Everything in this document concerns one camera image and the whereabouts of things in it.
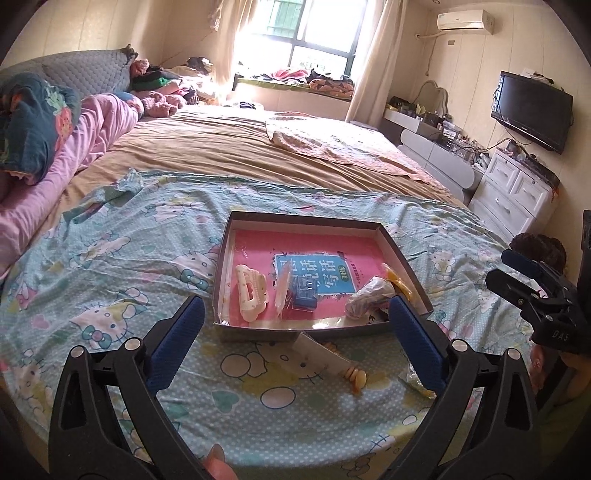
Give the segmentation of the left hand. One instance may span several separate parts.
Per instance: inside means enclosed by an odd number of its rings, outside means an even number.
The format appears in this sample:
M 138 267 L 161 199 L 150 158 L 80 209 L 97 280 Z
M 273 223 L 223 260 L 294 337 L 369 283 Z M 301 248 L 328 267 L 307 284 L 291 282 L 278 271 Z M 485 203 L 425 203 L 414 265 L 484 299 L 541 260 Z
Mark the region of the left hand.
M 215 443 L 204 459 L 204 468 L 214 480 L 238 480 L 238 475 L 226 463 L 224 450 Z

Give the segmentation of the right hand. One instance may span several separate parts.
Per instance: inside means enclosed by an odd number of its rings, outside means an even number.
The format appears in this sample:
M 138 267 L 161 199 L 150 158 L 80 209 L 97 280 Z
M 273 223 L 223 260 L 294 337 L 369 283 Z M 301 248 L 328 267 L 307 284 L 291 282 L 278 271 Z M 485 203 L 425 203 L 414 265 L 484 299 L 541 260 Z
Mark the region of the right hand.
M 539 410 L 574 400 L 590 388 L 587 355 L 558 352 L 535 344 L 530 360 L 529 375 Z

